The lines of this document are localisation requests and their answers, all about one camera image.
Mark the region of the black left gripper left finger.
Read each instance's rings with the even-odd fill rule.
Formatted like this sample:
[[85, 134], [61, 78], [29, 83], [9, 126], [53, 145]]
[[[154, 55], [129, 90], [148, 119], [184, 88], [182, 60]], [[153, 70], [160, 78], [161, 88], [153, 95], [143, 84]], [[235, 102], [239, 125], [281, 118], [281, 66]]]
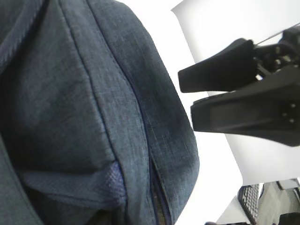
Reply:
[[180, 91], [232, 91], [255, 82], [252, 40], [239, 38], [216, 55], [178, 72]]

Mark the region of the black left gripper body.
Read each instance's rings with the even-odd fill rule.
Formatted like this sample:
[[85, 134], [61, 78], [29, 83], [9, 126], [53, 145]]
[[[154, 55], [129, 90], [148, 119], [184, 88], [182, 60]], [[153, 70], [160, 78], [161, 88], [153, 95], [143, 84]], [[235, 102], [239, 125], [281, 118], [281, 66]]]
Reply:
[[261, 81], [291, 67], [300, 74], [300, 24], [295, 24], [253, 45], [255, 80]]

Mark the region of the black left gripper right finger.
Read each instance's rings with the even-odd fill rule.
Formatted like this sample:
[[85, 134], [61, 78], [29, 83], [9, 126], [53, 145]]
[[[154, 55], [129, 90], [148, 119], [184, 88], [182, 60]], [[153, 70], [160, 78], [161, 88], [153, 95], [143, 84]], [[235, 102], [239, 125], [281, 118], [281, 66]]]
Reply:
[[194, 131], [300, 144], [300, 70], [287, 66], [240, 90], [195, 101]]

